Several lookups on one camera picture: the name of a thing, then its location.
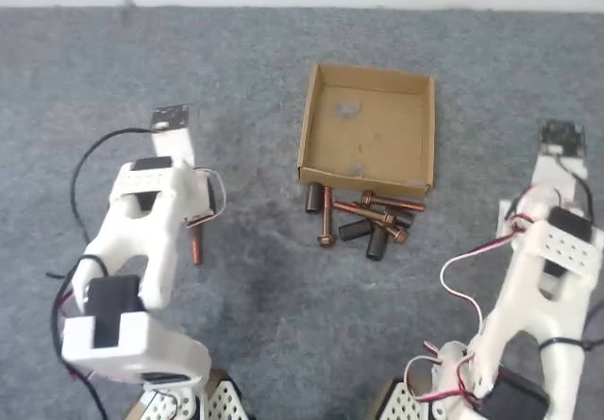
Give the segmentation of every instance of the white wire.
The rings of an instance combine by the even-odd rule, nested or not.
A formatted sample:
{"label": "white wire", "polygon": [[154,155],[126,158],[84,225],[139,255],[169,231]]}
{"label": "white wire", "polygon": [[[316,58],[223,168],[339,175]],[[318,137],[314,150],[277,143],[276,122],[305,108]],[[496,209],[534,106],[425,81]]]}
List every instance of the white wire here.
{"label": "white wire", "polygon": [[220,176],[220,173],[216,172],[215,170],[211,170],[209,168],[195,168],[195,171],[196,172],[205,172],[205,173],[209,173],[211,175],[216,176],[216,178],[218,179],[218,184],[220,185],[220,190],[221,190],[222,196],[223,196],[223,205],[218,210],[218,212],[214,213],[213,215],[210,215],[208,217],[203,217],[203,218],[197,219],[197,220],[191,220],[191,222],[188,222],[186,224],[187,228],[196,227],[197,225],[204,224],[206,222],[209,222],[210,220],[214,220],[220,214],[222,214],[225,211],[225,209],[227,208],[227,189],[225,188],[225,183],[223,182],[223,179]]}
{"label": "white wire", "polygon": [[434,353],[435,355],[438,355],[438,347],[436,347],[435,344],[432,344],[431,342],[429,342],[428,340],[424,340],[424,347]]}
{"label": "white wire", "polygon": [[412,358],[410,361],[407,362],[407,366],[405,367],[405,372],[403,373],[403,383],[405,384],[405,387],[407,387],[407,390],[409,391],[409,393],[411,394],[413,399],[421,402],[422,398],[425,398],[428,396],[434,396],[434,395],[437,395],[438,393],[435,392],[435,393],[430,393],[430,394],[421,395],[421,396],[415,396],[415,394],[413,393],[413,390],[411,389],[409,383],[407,382],[407,378],[409,377],[409,370],[410,370],[411,366],[417,361],[431,361],[432,363],[436,363],[437,365],[442,364],[443,361],[441,361],[440,359],[437,359],[435,357],[431,357],[431,356],[415,356],[414,358]]}
{"label": "white wire", "polygon": [[464,259],[466,259],[468,257],[473,257],[475,255],[479,255],[481,253],[488,252],[489,250],[493,250],[494,248],[498,248],[501,245],[507,244],[511,239],[512,239],[512,236],[510,236],[508,239],[497,241],[497,242],[495,242],[493,244],[489,244],[489,245],[486,245],[486,246],[484,246],[482,248],[478,248],[477,250],[473,250],[471,252],[463,253],[461,255],[458,255],[457,257],[454,257],[454,258],[450,259],[449,261],[447,261],[445,263],[445,265],[443,266],[443,268],[441,269],[440,280],[441,280],[441,285],[443,285],[443,288],[445,288],[445,290],[448,293],[453,294],[456,297],[460,297],[461,299],[464,299],[464,300],[468,301],[470,304],[472,304],[472,306],[476,310],[476,313],[478,315],[478,334],[480,334],[482,332],[482,327],[483,327],[483,324],[484,324],[484,319],[483,319],[483,316],[482,316],[482,309],[480,308],[480,305],[474,299],[474,297],[472,297],[471,295],[461,293],[459,291],[454,290],[450,286],[448,286],[446,284],[446,282],[445,282],[445,271],[455,261],[464,260]]}

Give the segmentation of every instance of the cable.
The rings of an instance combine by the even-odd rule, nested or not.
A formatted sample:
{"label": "cable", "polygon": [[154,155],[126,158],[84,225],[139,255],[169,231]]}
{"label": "cable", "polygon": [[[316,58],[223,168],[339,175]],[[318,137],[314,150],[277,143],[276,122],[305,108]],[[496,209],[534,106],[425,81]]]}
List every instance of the cable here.
{"label": "cable", "polygon": [[562,163],[562,161],[560,160],[560,156],[556,156],[556,163],[558,165],[560,165],[566,173],[568,173],[570,176],[572,176],[579,183],[579,185],[583,188],[583,191],[585,192],[585,198],[587,200],[587,213],[589,214],[590,223],[593,225],[594,222],[596,221],[596,217],[594,216],[594,197],[592,196],[592,190],[590,189],[589,185],[587,184],[587,181],[585,179],[583,179],[582,177],[580,177],[579,175],[577,175],[572,170],[570,170],[568,167],[566,167],[566,165],[564,165]]}
{"label": "cable", "polygon": [[223,205],[218,210],[218,212],[216,212],[213,215],[209,215],[209,216],[205,216],[205,217],[200,217],[198,219],[193,219],[193,220],[187,222],[185,224],[186,228],[197,227],[198,225],[201,225],[201,224],[204,224],[206,222],[209,222],[210,220],[214,220],[220,214],[222,214],[225,211],[225,209],[227,208],[227,188],[225,187],[225,183],[223,182],[223,179],[220,176],[220,173],[218,173],[218,172],[216,172],[214,170],[211,170],[209,168],[195,168],[194,170],[196,172],[205,172],[205,173],[209,173],[211,175],[214,174],[216,176],[216,178],[218,179],[218,184],[220,185],[221,194],[223,196]]}
{"label": "cable", "polygon": [[448,391],[444,391],[444,392],[430,392],[429,394],[426,394],[426,395],[415,396],[415,394],[413,393],[413,390],[411,389],[411,386],[409,385],[407,380],[409,377],[409,370],[416,361],[431,361],[432,363],[434,363],[436,365],[440,365],[443,363],[443,361],[441,361],[440,359],[436,359],[431,356],[415,356],[414,358],[412,358],[410,361],[407,362],[407,366],[405,367],[405,372],[403,373],[403,383],[405,384],[405,386],[409,390],[409,394],[413,397],[413,399],[415,399],[415,401],[417,401],[418,403],[429,403],[432,401],[439,401],[441,399],[449,398],[451,396],[466,396],[467,395],[467,392],[465,392],[464,390],[457,389],[457,390],[448,390]]}
{"label": "cable", "polygon": [[63,274],[55,274],[54,272],[46,271],[44,275],[48,278],[52,278],[54,280],[63,280],[65,276]]}
{"label": "cable", "polygon": [[57,354],[57,358],[63,364],[63,366],[69,371],[69,373],[79,379],[82,384],[88,389],[88,392],[91,394],[92,399],[94,400],[94,404],[98,409],[101,417],[104,420],[107,420],[109,417],[107,416],[107,411],[105,410],[105,406],[103,406],[103,402],[96,392],[96,389],[91,384],[86,376],[84,376],[77,368],[72,366],[69,362],[63,359],[61,354],[61,339],[59,335],[59,309],[62,303],[65,301],[63,297],[66,295],[67,287],[72,281],[74,274],[76,273],[77,266],[83,260],[94,260],[98,263],[101,272],[103,275],[107,277],[109,275],[109,271],[107,270],[107,266],[105,263],[96,255],[82,255],[77,259],[77,263],[70,269],[70,271],[65,275],[65,279],[62,281],[59,290],[57,291],[57,295],[55,296],[55,300],[53,301],[52,310],[50,312],[50,333],[52,335],[53,347],[55,349],[55,353]]}
{"label": "cable", "polygon": [[84,225],[84,221],[82,220],[82,217],[80,216],[79,211],[77,210],[77,202],[76,202],[76,181],[77,181],[77,177],[79,176],[79,172],[82,169],[82,165],[84,165],[84,162],[86,161],[88,156],[90,154],[92,154],[92,151],[94,151],[102,143],[106,142],[107,140],[109,140],[113,137],[116,137],[118,135],[123,135],[123,134],[149,134],[149,133],[151,133],[151,130],[144,129],[142,127],[126,127],[124,129],[114,130],[113,132],[110,132],[109,134],[105,134],[103,137],[101,137],[96,142],[94,142],[90,148],[88,148],[88,150],[84,153],[84,156],[82,156],[82,159],[80,159],[79,162],[77,163],[77,165],[75,166],[74,172],[72,173],[72,180],[69,185],[69,201],[71,203],[72,214],[74,216],[75,222],[82,230],[82,237],[84,238],[84,241],[86,242],[86,244],[90,243],[91,237],[90,237],[90,234],[88,233],[88,229],[86,229],[86,225]]}
{"label": "cable", "polygon": [[545,185],[545,184],[531,184],[524,191],[522,191],[520,193],[520,195],[516,196],[512,200],[512,202],[510,203],[510,207],[508,208],[508,211],[506,212],[505,220],[511,220],[512,214],[518,212],[518,207],[520,206],[520,202],[529,194],[529,192],[531,192],[537,188],[540,188],[540,187],[546,187],[548,189],[551,189],[558,197],[558,206],[562,205],[562,194],[560,193],[560,191],[558,189],[556,189],[555,187],[552,187],[552,186]]}
{"label": "cable", "polygon": [[474,248],[473,250],[470,250],[469,252],[466,252],[466,253],[462,253],[462,254],[458,255],[457,257],[453,257],[452,259],[447,261],[445,263],[445,265],[443,265],[443,268],[441,269],[440,280],[441,280],[441,285],[443,285],[443,288],[445,288],[445,290],[448,293],[453,294],[456,297],[459,297],[461,299],[468,301],[470,304],[472,304],[472,306],[476,310],[477,315],[478,315],[478,334],[480,334],[482,332],[482,326],[484,323],[483,316],[482,316],[482,309],[480,308],[480,305],[474,299],[474,297],[472,297],[468,294],[461,293],[461,292],[456,291],[456,290],[452,289],[451,287],[449,287],[445,282],[445,271],[455,261],[463,260],[468,257],[473,257],[475,255],[479,255],[481,253],[488,252],[489,250],[492,250],[494,248],[498,248],[504,244],[507,244],[512,239],[514,234],[516,234],[516,231],[514,231],[510,234],[507,234],[505,236],[502,236],[500,238],[497,238],[493,241],[490,241],[486,244],[479,245],[478,247]]}

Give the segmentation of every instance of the black wire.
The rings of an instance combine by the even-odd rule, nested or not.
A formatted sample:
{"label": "black wire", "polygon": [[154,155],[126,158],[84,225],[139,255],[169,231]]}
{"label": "black wire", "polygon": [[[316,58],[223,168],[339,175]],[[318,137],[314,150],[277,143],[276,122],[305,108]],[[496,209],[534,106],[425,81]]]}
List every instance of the black wire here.
{"label": "black wire", "polygon": [[76,202],[76,181],[77,181],[77,177],[79,176],[79,172],[82,169],[82,165],[84,165],[84,162],[86,161],[88,156],[92,153],[92,151],[94,151],[102,143],[106,142],[107,140],[109,140],[113,137],[116,137],[118,135],[123,135],[123,134],[148,134],[148,133],[151,133],[151,130],[144,129],[142,127],[126,127],[124,129],[114,130],[113,132],[110,132],[109,134],[105,134],[103,137],[101,137],[96,142],[94,142],[90,148],[88,148],[88,151],[86,151],[84,153],[84,156],[82,156],[82,159],[80,159],[80,161],[75,166],[74,172],[72,173],[72,180],[69,185],[69,200],[71,203],[72,214],[74,215],[75,222],[81,228],[82,236],[84,238],[84,241],[86,241],[86,244],[90,243],[91,237],[90,237],[90,234],[88,233],[88,229],[86,229],[86,226],[84,225],[84,221],[82,220],[82,217],[80,216],[79,211],[77,210],[77,202]]}
{"label": "black wire", "polygon": [[[510,203],[510,207],[508,208],[508,211],[506,212],[505,215],[505,220],[509,220],[510,217],[512,217],[513,213],[516,213],[516,210],[518,208],[518,205],[520,204],[520,200],[522,200],[525,195],[527,193],[529,193],[529,191],[534,187],[533,184],[529,185],[527,188],[525,188],[524,191],[522,191],[522,193],[520,193],[520,195],[516,196],[512,202]],[[558,189],[554,188],[554,192],[556,193],[556,195],[558,196],[558,206],[562,206],[562,194],[560,193],[560,191]]]}
{"label": "black wire", "polygon": [[583,179],[582,177],[579,177],[579,175],[577,175],[573,171],[569,170],[560,160],[560,156],[556,156],[556,163],[558,163],[558,165],[560,165],[566,173],[572,176],[583,188],[583,191],[585,192],[585,198],[587,200],[587,213],[589,215],[589,221],[593,225],[596,221],[596,217],[594,216],[594,197],[592,196],[592,190],[589,188],[587,181],[585,181],[585,179]]}
{"label": "black wire", "polygon": [[79,265],[79,263],[82,260],[96,261],[96,263],[99,265],[101,271],[103,272],[103,275],[105,277],[107,277],[109,274],[109,271],[107,270],[107,266],[105,265],[105,263],[96,255],[82,255],[81,257],[79,257],[77,259],[77,263],[74,265],[74,267],[72,267],[70,269],[70,271],[65,275],[65,279],[62,281],[60,288],[57,291],[57,295],[55,296],[55,300],[53,301],[52,310],[50,311],[50,333],[52,335],[53,347],[55,349],[55,353],[57,354],[57,358],[63,364],[63,366],[67,369],[67,371],[69,371],[72,375],[74,375],[76,378],[78,378],[82,382],[82,384],[84,384],[84,386],[88,389],[89,393],[91,394],[92,399],[94,400],[94,404],[96,405],[96,408],[100,412],[101,417],[104,420],[107,420],[109,418],[107,416],[107,411],[105,410],[105,406],[103,406],[103,402],[101,401],[101,398],[99,397],[98,392],[96,392],[96,389],[94,388],[94,386],[86,378],[86,376],[84,376],[82,373],[80,373],[80,371],[77,368],[75,368],[69,362],[67,362],[65,359],[63,359],[63,356],[61,354],[61,339],[60,339],[60,335],[59,335],[60,303],[61,303],[61,299],[62,299],[63,295],[67,291],[67,288],[72,281],[72,278],[74,277],[74,274],[76,273],[77,266]]}
{"label": "black wire", "polygon": [[63,280],[65,276],[63,274],[56,274],[54,272],[46,271],[44,275],[48,278],[52,278],[54,280]]}

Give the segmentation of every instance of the open cardboard tray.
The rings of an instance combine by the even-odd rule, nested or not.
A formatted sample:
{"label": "open cardboard tray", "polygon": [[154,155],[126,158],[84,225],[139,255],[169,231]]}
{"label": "open cardboard tray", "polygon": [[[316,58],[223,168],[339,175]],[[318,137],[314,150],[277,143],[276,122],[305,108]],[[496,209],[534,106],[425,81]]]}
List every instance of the open cardboard tray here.
{"label": "open cardboard tray", "polygon": [[340,189],[423,197],[434,170],[434,79],[315,65],[298,177]]}

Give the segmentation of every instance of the perforated metal bracket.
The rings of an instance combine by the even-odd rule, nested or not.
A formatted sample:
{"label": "perforated metal bracket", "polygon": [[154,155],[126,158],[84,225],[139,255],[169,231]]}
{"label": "perforated metal bracket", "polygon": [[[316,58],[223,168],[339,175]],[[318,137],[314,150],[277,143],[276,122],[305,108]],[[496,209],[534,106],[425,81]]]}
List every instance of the perforated metal bracket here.
{"label": "perforated metal bracket", "polygon": [[230,380],[223,380],[208,403],[209,420],[248,420],[239,393]]}
{"label": "perforated metal bracket", "polygon": [[149,390],[139,404],[145,406],[141,420],[189,420],[196,413],[196,400],[190,388]]}
{"label": "perforated metal bracket", "polygon": [[392,390],[379,420],[426,420],[428,404],[420,404],[409,393],[404,382],[398,382]]}

